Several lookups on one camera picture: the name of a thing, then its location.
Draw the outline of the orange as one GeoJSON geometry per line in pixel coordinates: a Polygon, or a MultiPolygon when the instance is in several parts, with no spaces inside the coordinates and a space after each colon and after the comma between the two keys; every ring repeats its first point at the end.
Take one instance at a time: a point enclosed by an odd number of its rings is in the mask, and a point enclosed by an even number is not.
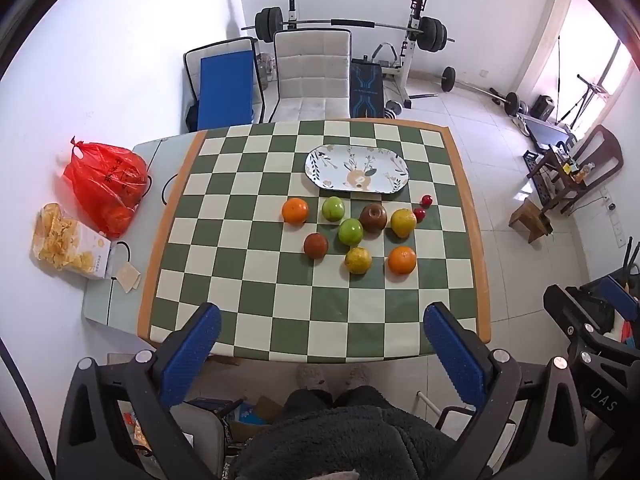
{"type": "Polygon", "coordinates": [[[302,198],[289,198],[281,208],[282,219],[292,226],[299,226],[307,221],[309,206],[302,198]]]}
{"type": "Polygon", "coordinates": [[[395,247],[387,256],[387,266],[396,275],[408,275],[416,268],[416,252],[408,246],[395,247]]]}

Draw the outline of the yellow pear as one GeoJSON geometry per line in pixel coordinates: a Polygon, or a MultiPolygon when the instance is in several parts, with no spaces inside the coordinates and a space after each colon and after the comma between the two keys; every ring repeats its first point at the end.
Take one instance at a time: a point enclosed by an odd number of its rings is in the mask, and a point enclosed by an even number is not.
{"type": "Polygon", "coordinates": [[[349,249],[344,265],[350,274],[366,274],[372,266],[372,256],[367,248],[355,246],[349,249]]]}
{"type": "Polygon", "coordinates": [[[390,228],[399,238],[407,238],[416,228],[416,215],[409,208],[397,209],[390,218],[390,228]]]}

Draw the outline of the cherry tomato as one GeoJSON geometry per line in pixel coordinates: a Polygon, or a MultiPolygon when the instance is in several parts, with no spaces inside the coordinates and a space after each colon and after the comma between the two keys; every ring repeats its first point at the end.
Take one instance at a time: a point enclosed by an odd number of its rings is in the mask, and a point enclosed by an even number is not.
{"type": "Polygon", "coordinates": [[[416,207],[413,209],[413,213],[416,216],[416,221],[421,222],[426,217],[426,211],[421,207],[416,207]]]}
{"type": "Polygon", "coordinates": [[[423,208],[430,208],[433,203],[433,197],[431,195],[424,195],[421,198],[421,205],[423,208]]]}

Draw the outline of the large dark red apple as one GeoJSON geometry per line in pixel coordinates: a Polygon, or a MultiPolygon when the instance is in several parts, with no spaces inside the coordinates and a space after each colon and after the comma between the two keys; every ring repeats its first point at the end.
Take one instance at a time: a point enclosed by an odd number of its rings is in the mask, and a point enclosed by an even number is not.
{"type": "Polygon", "coordinates": [[[386,209],[379,203],[369,204],[360,212],[359,221],[366,232],[381,233],[387,224],[386,209]]]}

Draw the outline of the green apple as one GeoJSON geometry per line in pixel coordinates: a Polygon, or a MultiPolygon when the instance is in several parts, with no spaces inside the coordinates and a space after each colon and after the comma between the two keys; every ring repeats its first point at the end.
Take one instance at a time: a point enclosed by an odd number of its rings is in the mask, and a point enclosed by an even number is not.
{"type": "Polygon", "coordinates": [[[341,197],[330,196],[322,204],[321,212],[323,218],[329,222],[339,222],[344,218],[345,205],[341,197]]]}
{"type": "Polygon", "coordinates": [[[338,228],[338,239],[346,246],[357,246],[363,239],[363,226],[358,219],[348,218],[338,228]]]}

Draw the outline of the small dark red fruit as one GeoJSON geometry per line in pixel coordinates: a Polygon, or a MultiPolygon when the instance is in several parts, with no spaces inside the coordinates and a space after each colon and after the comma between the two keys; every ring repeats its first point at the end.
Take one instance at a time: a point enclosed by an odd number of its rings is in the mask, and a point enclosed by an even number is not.
{"type": "Polygon", "coordinates": [[[322,259],[328,250],[329,242],[321,233],[311,233],[304,240],[303,251],[308,258],[322,259]]]}

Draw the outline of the small wooden stool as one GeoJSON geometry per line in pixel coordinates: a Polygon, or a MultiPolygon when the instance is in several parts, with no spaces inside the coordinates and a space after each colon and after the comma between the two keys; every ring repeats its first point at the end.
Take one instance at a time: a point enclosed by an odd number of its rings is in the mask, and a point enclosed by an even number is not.
{"type": "Polygon", "coordinates": [[[538,238],[548,236],[553,232],[553,228],[548,217],[541,212],[531,200],[526,198],[510,217],[509,226],[513,228],[517,223],[528,231],[527,241],[529,244],[536,242],[538,238]]]}

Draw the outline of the dark wooden chair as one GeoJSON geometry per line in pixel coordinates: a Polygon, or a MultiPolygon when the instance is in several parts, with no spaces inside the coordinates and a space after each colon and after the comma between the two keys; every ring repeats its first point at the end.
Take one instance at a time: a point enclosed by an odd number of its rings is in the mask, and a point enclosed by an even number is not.
{"type": "Polygon", "coordinates": [[[561,182],[561,188],[552,197],[541,198],[541,213],[562,204],[560,214],[566,214],[586,195],[600,188],[624,166],[620,141],[604,125],[596,125],[583,138],[573,154],[561,154],[558,146],[552,146],[536,164],[529,168],[527,177],[540,176],[542,170],[551,172],[551,182],[561,182]]]}

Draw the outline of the chips snack box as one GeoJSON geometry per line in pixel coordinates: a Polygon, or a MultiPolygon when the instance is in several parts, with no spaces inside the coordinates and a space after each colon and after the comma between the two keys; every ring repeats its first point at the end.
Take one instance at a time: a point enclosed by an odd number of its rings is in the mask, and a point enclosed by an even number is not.
{"type": "Polygon", "coordinates": [[[110,251],[108,238],[70,216],[58,203],[48,203],[38,212],[32,254],[55,270],[103,280],[110,251]]]}

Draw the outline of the red plastic bag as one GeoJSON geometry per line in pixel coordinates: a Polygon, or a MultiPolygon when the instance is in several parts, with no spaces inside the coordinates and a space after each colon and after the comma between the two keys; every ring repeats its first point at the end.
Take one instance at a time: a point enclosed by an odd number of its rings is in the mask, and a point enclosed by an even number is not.
{"type": "Polygon", "coordinates": [[[136,153],[110,144],[70,140],[63,176],[77,203],[100,232],[114,240],[124,234],[148,186],[148,166],[136,153]]]}

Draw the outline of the oval floral ceramic plate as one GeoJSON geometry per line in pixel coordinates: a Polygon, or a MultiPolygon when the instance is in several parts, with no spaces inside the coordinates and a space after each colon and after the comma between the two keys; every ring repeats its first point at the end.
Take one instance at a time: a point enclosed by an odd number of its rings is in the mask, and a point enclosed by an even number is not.
{"type": "Polygon", "coordinates": [[[404,159],[387,148],[326,144],[311,150],[304,171],[322,190],[394,194],[409,182],[404,159]]]}

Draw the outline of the floor barbell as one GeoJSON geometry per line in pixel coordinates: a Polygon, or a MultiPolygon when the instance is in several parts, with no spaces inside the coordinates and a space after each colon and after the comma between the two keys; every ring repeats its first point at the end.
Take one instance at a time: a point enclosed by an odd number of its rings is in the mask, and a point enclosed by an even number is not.
{"type": "Polygon", "coordinates": [[[442,88],[443,92],[448,93],[457,86],[462,86],[466,90],[484,94],[484,96],[488,96],[488,98],[491,98],[493,101],[497,101],[503,105],[503,109],[508,116],[514,117],[521,110],[521,101],[515,92],[509,92],[503,96],[495,89],[483,89],[463,81],[458,81],[457,72],[453,67],[447,66],[442,71],[442,76],[440,76],[440,88],[442,88]]]}

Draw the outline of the white weight bench rack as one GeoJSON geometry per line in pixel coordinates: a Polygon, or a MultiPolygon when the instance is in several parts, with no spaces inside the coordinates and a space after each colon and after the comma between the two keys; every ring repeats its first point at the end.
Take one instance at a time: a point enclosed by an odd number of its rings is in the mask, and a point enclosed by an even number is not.
{"type": "Polygon", "coordinates": [[[399,104],[410,110],[412,101],[426,99],[426,94],[410,94],[407,89],[409,73],[417,50],[435,53],[446,47],[449,40],[446,26],[438,18],[424,14],[427,0],[411,0],[408,23],[393,25],[374,22],[375,29],[389,29],[402,32],[401,45],[398,49],[390,42],[381,42],[371,54],[370,60],[381,65],[382,77],[389,80],[397,92],[399,104]],[[389,47],[393,59],[383,63],[378,60],[382,47],[389,47]]]}

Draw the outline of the barbell on rack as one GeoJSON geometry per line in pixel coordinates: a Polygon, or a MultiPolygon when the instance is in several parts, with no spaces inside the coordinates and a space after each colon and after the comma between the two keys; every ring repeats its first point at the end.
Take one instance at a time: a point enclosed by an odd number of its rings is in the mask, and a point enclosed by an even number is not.
{"type": "Polygon", "coordinates": [[[263,8],[255,14],[254,24],[242,28],[243,32],[254,30],[258,40],[269,44],[273,42],[274,35],[285,29],[296,29],[299,25],[329,25],[332,27],[347,28],[385,28],[401,30],[408,35],[409,41],[415,41],[420,50],[427,52],[439,52],[448,44],[454,43],[454,38],[448,34],[447,27],[437,18],[422,16],[416,26],[399,26],[383,24],[374,21],[353,20],[352,18],[327,18],[326,20],[288,20],[285,21],[280,6],[263,8]]]}

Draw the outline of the black blue bench pad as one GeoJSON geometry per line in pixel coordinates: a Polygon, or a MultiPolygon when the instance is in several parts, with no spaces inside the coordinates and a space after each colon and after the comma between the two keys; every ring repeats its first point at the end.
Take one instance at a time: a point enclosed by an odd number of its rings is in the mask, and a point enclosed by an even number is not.
{"type": "Polygon", "coordinates": [[[351,118],[380,118],[384,115],[382,68],[376,63],[352,59],[349,74],[351,118]]]}

